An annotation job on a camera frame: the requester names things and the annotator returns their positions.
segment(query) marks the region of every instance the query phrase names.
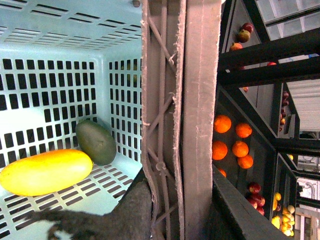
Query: red apple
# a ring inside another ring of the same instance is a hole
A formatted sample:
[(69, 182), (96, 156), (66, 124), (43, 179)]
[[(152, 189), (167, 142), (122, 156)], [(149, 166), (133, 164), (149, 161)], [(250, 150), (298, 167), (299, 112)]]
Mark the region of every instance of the red apple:
[(242, 25), (242, 29), (247, 30), (249, 33), (252, 33), (254, 31), (254, 26), (250, 22), (246, 22)]
[(282, 100), (282, 107), (288, 106), (289, 105), (289, 101), (288, 100)]
[(281, 210), (281, 205), (280, 205), (280, 203), (277, 203), (275, 210), (278, 211), (278, 212)]
[(282, 93), (282, 100), (286, 100), (289, 97), (289, 93), (287, 91), (284, 91)]
[(257, 204), (257, 202), (256, 202), (255, 200), (253, 200), (253, 199), (250, 198), (250, 197), (247, 197), (247, 200), (248, 200), (248, 202), (252, 205), (252, 207), (254, 207), (255, 209), (257, 209), (258, 204)]
[(256, 193), (256, 194), (252, 194), (252, 195), (250, 196), (250, 198), (252, 198), (253, 200), (255, 200), (256, 203), (257, 203), (257, 205), (258, 205), (259, 207), (263, 207), (263, 206), (265, 205), (265, 203), (266, 203), (265, 198), (264, 198), (263, 196), (257, 194), (257, 193)]
[(232, 45), (230, 46), (230, 51), (235, 51), (235, 50), (239, 50), (242, 49), (242, 45), (238, 42), (233, 42)]
[(240, 43), (246, 43), (249, 41), (250, 39), (250, 32), (247, 30), (241, 30), (237, 35), (236, 35), (236, 39), (240, 42)]
[(257, 182), (251, 182), (248, 186), (250, 193), (257, 194), (261, 190), (261, 186)]
[(265, 215), (265, 210), (261, 206), (258, 206), (256, 209), (259, 213), (261, 213), (262, 216)]

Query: orange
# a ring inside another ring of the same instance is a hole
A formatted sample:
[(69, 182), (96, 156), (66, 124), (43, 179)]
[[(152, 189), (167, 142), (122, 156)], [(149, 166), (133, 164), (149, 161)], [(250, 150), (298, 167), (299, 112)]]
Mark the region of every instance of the orange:
[(249, 154), (243, 157), (238, 157), (238, 164), (243, 169), (249, 169), (254, 164), (254, 159)]
[(220, 134), (227, 132), (231, 128), (231, 120), (226, 115), (218, 115), (213, 122), (213, 129)]
[(220, 173), (221, 173), (223, 176), (227, 177), (227, 173), (226, 173), (225, 170), (223, 170), (222, 168), (218, 168), (218, 170), (220, 171)]
[(212, 143), (212, 159), (221, 160), (228, 152), (227, 145), (222, 141), (214, 141)]
[(236, 141), (232, 146), (233, 154), (238, 157), (244, 157), (249, 153), (248, 145), (243, 141)]
[(240, 138), (247, 138), (252, 134), (252, 128), (247, 123), (239, 123), (235, 127), (235, 132)]

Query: light blue plastic crate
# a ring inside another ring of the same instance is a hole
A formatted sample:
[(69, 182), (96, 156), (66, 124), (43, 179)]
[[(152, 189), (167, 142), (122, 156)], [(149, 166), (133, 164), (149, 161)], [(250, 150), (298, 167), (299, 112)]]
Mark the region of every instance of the light blue plastic crate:
[(108, 213), (140, 170), (140, 21), (130, 0), (0, 0), (0, 169), (79, 148), (81, 119), (110, 130), (118, 150), (59, 192), (22, 197), (0, 187), (0, 239), (45, 239), (50, 224), (25, 221), (30, 211)]

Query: avocado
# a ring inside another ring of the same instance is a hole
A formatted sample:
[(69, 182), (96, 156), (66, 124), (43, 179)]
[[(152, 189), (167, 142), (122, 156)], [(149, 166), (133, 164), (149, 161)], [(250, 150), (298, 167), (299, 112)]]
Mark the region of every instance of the avocado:
[(83, 120), (75, 127), (81, 149), (97, 165), (110, 164), (116, 156), (117, 145), (112, 135), (94, 121)]

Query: crate floor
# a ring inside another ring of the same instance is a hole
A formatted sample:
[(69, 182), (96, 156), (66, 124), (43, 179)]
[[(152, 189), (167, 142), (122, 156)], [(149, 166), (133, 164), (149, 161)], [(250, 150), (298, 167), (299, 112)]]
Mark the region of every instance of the crate floor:
[[(97, 215), (111, 212), (141, 167), (140, 163), (117, 153), (111, 164), (94, 165), (86, 179), (58, 192), (24, 197), (12, 195), (1, 187), (0, 239), (44, 240), (52, 224), (26, 221), (25, 215), (31, 211), (51, 208)], [(63, 239), (69, 239), (69, 236), (65, 235)]]

